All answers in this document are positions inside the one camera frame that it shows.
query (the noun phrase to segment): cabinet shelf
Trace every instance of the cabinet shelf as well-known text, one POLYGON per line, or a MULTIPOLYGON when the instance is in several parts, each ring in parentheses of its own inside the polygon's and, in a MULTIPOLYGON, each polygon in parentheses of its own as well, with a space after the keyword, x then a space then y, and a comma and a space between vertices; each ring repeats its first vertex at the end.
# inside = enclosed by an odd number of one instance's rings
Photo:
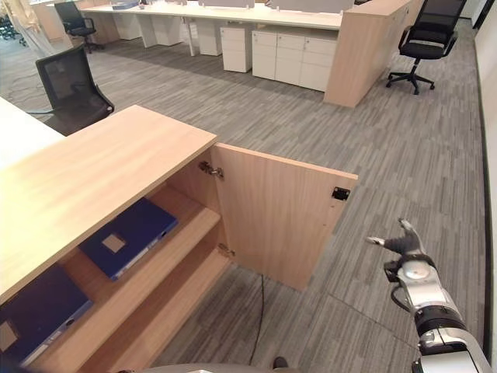
POLYGON ((179 224, 115 282, 79 249, 61 260, 73 281, 94 302, 83 317, 33 362, 41 371, 77 371, 220 221, 220 215, 163 187, 150 197, 179 224))
POLYGON ((230 260, 201 242, 81 368, 141 370, 164 350, 230 260))

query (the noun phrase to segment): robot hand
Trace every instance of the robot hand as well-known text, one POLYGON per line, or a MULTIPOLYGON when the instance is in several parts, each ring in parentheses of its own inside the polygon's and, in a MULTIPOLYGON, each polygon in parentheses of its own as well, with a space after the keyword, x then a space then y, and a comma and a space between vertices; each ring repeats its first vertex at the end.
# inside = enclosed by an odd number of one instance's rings
POLYGON ((435 263, 426 254, 418 233, 405 219, 399 219, 404 236, 396 239, 368 237, 374 245, 400 254, 384 264, 395 304, 414 317, 418 348, 422 357, 412 363, 413 373, 492 373, 476 339, 466 326, 449 293, 440 283, 435 263), (402 288, 407 305, 395 296, 402 288))

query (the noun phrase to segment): blue folder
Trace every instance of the blue folder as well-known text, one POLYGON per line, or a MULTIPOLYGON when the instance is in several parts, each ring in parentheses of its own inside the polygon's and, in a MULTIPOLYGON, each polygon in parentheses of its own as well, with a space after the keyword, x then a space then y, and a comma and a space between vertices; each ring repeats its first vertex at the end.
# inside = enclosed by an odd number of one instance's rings
POLYGON ((115 281, 177 224, 174 216, 141 198, 79 248, 115 281))
POLYGON ((27 365, 92 302, 54 264, 0 306, 0 360, 27 365))

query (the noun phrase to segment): floor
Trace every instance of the floor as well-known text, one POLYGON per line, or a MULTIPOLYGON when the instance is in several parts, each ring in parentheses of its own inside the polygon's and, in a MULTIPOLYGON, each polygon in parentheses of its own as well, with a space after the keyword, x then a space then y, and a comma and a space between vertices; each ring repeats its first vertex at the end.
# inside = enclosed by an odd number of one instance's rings
MULTIPOLYGON (((266 314, 253 364, 283 355, 302 372, 408 372, 417 356, 411 317, 389 299, 383 262, 393 254, 366 235, 414 224, 443 283, 481 342, 485 230, 474 31, 457 25, 448 58, 423 61, 436 81, 419 96, 380 80, 355 109, 322 93, 223 71, 221 57, 191 58, 185 44, 145 50, 140 40, 89 55, 95 81, 117 110, 139 104, 214 132, 232 145, 341 169, 359 184, 308 289, 266 279, 266 314)), ((34 55, 0 40, 0 95, 24 110, 48 108, 34 55)), ((391 68, 412 61, 395 55, 391 68)), ((155 365, 247 364, 259 322, 260 277, 233 265, 155 365)))

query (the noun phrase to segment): cable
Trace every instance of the cable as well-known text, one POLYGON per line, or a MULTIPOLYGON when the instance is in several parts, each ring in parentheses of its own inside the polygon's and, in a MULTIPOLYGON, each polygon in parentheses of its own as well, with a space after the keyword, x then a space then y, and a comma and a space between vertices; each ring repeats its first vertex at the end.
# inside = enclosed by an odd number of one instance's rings
POLYGON ((401 309, 407 311, 407 312, 411 312, 411 310, 409 309, 409 307, 407 305, 405 305, 403 302, 399 301, 398 298, 395 296, 395 292, 401 288, 401 285, 397 285, 395 288, 393 288, 390 292, 390 298, 392 301, 394 301, 394 303, 396 305, 398 305, 401 309))
POLYGON ((255 350, 257 349, 257 343, 259 342, 259 336, 261 334, 262 319, 264 318, 264 303, 266 303, 266 300, 264 295, 264 275, 262 274, 261 274, 261 297, 262 297, 262 304, 261 304, 261 316, 259 318, 259 328, 257 329, 257 337, 255 339, 254 348, 252 348, 252 354, 250 355, 250 360, 248 361, 248 365, 252 365, 252 360, 254 358, 255 350))

